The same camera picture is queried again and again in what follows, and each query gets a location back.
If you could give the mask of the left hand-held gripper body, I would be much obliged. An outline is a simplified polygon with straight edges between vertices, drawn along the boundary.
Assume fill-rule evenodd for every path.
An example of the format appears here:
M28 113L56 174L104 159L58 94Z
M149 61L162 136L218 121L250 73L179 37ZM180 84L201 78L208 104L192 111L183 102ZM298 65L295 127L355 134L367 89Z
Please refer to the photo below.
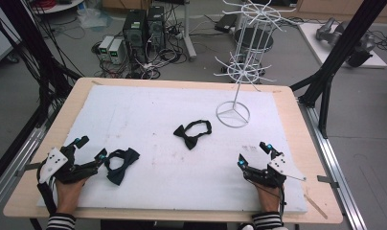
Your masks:
M54 177L61 183L70 184L96 174L101 165L101 155L98 154L89 163L77 165L75 150L74 146L53 148L38 168L37 181L44 183Z

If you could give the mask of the grey table leg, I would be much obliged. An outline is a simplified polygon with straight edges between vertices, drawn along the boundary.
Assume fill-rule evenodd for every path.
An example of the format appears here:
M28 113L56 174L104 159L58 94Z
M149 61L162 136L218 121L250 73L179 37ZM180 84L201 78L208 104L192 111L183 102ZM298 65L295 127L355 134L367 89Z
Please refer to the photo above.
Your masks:
M194 61L197 57L194 45L190 38L190 0L183 0L184 2L184 30L183 40L188 52L189 61Z

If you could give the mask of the white power supply unit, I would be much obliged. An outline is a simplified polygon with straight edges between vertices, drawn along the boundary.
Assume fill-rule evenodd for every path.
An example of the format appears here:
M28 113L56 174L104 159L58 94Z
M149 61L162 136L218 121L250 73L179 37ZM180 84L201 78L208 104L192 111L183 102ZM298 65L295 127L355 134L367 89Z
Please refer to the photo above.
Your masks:
M113 39L114 39L113 35L107 35L103 39L103 41L99 45L99 51L100 51L101 55L106 55L108 53L108 50L109 50L109 48L111 46L111 43L112 43Z
M109 48L109 55L113 64L122 64L125 60L125 47L120 38L115 38Z

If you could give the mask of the black metal frame post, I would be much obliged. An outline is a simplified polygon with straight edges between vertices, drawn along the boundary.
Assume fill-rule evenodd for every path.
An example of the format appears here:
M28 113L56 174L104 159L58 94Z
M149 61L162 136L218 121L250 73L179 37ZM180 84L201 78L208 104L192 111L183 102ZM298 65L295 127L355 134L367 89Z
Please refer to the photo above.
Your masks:
M340 36L321 67L310 77L300 80L290 86L296 91L307 86L307 91L299 97L301 104L314 107L316 100L321 98L318 120L318 130L327 139L327 120L330 104L330 91L333 78L348 58L357 41L365 34L376 18L387 5L387 0L363 0L351 19L349 26Z
M39 125L50 119L50 108L60 109L69 96L74 84L83 77L59 62L47 46L41 31L44 31L56 45L61 57L66 55L57 45L49 24L34 20L34 12L28 0L0 0L0 32L15 52L24 61L31 76L38 83L39 107L36 119Z

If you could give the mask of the thin wooden stick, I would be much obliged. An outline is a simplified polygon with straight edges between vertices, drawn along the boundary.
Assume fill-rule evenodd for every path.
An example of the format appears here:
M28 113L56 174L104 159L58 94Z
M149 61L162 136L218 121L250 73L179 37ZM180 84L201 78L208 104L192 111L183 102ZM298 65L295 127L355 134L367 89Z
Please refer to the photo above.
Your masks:
M310 205L324 218L328 219L328 215L324 212L324 210L309 196L304 195L304 198L310 203Z

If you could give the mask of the white foam mat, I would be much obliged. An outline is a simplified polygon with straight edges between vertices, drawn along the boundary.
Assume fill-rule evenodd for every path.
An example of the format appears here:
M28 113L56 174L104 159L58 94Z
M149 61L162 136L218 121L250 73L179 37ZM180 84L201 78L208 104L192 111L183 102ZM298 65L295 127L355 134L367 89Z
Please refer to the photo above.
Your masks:
M289 154L282 121L270 92L240 91L251 113L247 126L234 128L216 117L219 104L235 97L232 90L95 85L66 140L87 136L75 153L86 163L102 149L132 148L140 158L125 171L120 186L107 179L106 168L82 189L82 208L151 210L257 211L255 187L238 166L239 154L250 165L269 157L260 142ZM197 120L212 124L193 149L173 132Z

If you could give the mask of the grey metal clamp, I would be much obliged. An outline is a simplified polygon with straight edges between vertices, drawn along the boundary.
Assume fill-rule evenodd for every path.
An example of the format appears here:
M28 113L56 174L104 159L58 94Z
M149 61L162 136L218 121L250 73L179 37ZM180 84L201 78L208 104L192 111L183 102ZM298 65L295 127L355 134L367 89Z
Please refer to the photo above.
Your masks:
M331 179L330 177L318 175L317 180L322 183L328 183L333 189L336 189L339 187L339 183Z
M31 170L36 170L36 169L39 168L40 165L41 165L41 163L27 164L22 169L17 170L14 175L17 176L17 177L22 177L24 172L31 171Z

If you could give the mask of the person's right hand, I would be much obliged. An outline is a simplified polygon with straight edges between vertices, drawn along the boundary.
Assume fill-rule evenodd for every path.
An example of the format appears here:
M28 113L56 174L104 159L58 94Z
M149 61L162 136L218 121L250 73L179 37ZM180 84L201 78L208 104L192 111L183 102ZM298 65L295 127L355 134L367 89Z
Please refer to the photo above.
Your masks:
M280 208L281 194L279 188L270 188L263 185L256 186L261 210L264 213L278 212Z

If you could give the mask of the wooden table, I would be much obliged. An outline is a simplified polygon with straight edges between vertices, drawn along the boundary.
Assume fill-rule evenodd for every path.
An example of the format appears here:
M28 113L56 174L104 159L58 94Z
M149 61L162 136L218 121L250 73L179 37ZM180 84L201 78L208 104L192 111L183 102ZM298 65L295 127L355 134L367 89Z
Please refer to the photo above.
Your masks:
M95 85L117 85L153 88L181 88L204 90L232 90L230 83L194 82L176 80L126 80L83 78L78 80L56 119L47 131L36 151L33 161L36 163L45 158L46 153L53 146L64 143L70 127L75 122L90 89ZM294 162L302 170L307 181L302 185L303 200L307 202L308 211L304 214L285 214L284 221L289 223L339 223L343 217L337 201L328 184L319 182L318 175L325 173L319 159L318 152L313 145L306 122L296 103L293 92L287 86L262 85L260 90L270 92L277 105L278 115L285 130L289 150L293 154ZM3 213L10 218L37 219L49 216L47 209L39 207L39 198L35 171L26 171L19 179L18 185L7 201ZM328 215L324 219L304 198L310 196ZM113 208L80 208L76 215L80 219L157 219L157 220L190 220L190 221L232 221L246 222L250 214L243 211L178 211L178 210L121 210Z

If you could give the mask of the slim black computer tower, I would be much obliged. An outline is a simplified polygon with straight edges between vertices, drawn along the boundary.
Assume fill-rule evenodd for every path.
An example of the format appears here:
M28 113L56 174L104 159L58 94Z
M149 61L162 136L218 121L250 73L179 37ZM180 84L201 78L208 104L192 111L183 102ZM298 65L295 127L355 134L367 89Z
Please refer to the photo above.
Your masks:
M148 9L148 40L151 47L159 52L165 45L165 9L163 6L151 6Z

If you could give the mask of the black bow tie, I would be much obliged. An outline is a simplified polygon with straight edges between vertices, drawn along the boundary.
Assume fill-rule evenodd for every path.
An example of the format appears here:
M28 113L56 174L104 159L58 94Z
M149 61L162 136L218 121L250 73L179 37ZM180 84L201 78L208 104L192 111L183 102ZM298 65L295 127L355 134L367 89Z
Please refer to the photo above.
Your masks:
M198 133L195 136L189 136L187 134L187 131L193 126L196 126L199 124L205 124L207 130L205 132ZM189 123L186 127L183 127L182 125L180 125L173 132L175 136L180 137L184 140L184 143L189 150L192 150L197 145L197 141L200 137L202 137L203 135L210 135L211 133L212 133L212 124L207 120L197 120Z

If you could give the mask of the white wire display rack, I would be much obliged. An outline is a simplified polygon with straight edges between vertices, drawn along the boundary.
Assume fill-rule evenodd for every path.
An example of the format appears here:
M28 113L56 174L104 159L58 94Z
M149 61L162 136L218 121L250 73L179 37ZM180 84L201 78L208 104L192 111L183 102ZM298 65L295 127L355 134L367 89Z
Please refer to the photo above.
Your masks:
M273 37L276 30L283 31L280 26L281 22L296 24L293 20L282 16L286 10L271 7L271 1L256 3L255 0L244 0L242 4L239 4L238 13L241 16L241 21L236 32L239 29L244 31L246 28L255 28L269 32ZM217 76L227 76L236 85L235 97L219 104L216 108L216 117L224 125L239 128L247 126L250 122L250 109L239 100L242 85L250 84L258 90L257 84L261 81L274 82L274 80L264 77L265 70L270 68L270 65L262 64L265 53L267 52L252 52L251 49L244 49L241 44L236 43L236 51L230 54L227 62L216 59L222 65L222 72Z

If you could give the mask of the navy bow tie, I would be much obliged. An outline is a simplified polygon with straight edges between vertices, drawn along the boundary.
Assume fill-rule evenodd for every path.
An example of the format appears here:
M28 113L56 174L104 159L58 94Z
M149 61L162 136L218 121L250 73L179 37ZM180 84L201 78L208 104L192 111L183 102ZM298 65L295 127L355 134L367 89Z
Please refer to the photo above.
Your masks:
M122 159L123 164L116 169L112 169L110 167L110 162L112 158ZM139 158L140 154L132 148L128 148L127 150L117 149L111 152L104 161L104 165L107 169L107 179L113 184L120 186L125 177L126 169Z

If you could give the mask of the person's left hand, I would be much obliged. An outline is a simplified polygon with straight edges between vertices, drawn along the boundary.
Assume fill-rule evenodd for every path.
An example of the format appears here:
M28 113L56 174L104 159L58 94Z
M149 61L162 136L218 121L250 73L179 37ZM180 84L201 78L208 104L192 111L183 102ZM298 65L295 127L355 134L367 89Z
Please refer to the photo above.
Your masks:
M75 183L64 184L60 181L57 185L57 212L73 215L78 207L80 193L86 178Z

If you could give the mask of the aluminium rail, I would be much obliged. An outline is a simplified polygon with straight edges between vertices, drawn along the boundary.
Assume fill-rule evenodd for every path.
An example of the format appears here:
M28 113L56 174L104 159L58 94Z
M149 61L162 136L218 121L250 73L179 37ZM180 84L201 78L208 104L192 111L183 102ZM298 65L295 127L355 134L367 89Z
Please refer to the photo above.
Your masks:
M45 134L45 127L36 127L28 134L20 135L0 160L0 203L25 171Z
M319 115L315 108L309 108L298 103L307 128L317 149L318 155L327 173L327 178L340 204L341 214L346 218L352 230L368 230L367 225L354 200L353 193L343 174L339 161L330 140L325 138L318 128Z

